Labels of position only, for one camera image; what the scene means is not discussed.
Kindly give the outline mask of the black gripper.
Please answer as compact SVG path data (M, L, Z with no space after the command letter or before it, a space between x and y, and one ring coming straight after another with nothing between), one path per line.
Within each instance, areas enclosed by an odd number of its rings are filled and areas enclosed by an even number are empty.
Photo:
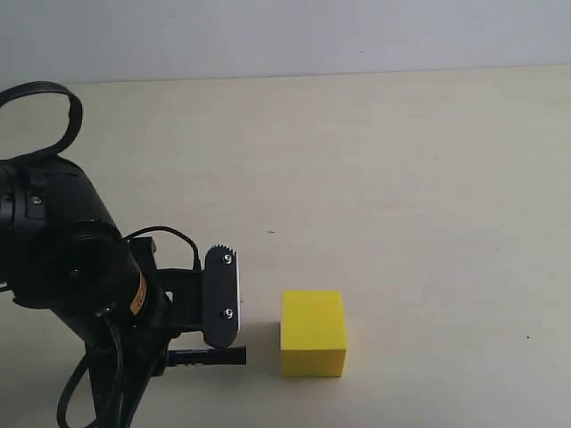
M202 324L202 264L190 238L189 269L159 269L151 238L130 238L107 257L95 287L99 327L84 361L92 388L94 427L128 427L149 380L161 375L171 340Z

